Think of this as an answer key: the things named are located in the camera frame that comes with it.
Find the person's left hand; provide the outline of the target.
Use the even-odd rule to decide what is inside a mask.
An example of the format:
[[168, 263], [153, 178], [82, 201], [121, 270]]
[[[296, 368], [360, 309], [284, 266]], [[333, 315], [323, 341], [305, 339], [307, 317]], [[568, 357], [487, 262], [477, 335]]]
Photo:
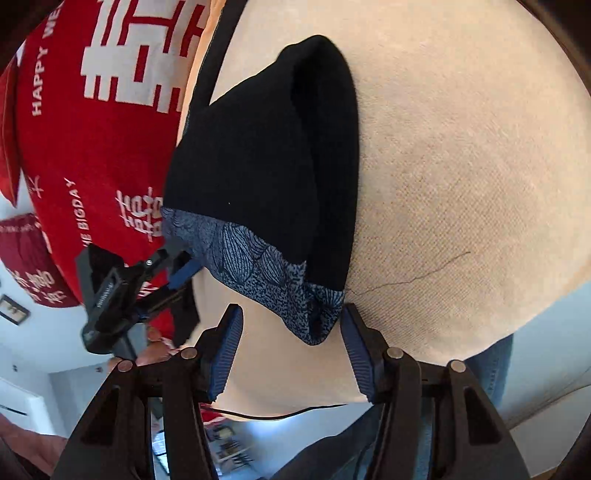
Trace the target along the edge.
[[163, 362], [176, 352], [176, 347], [162, 337], [156, 328], [145, 324], [135, 325], [116, 343], [113, 356], [107, 363], [107, 371], [116, 369], [124, 360], [136, 366]]

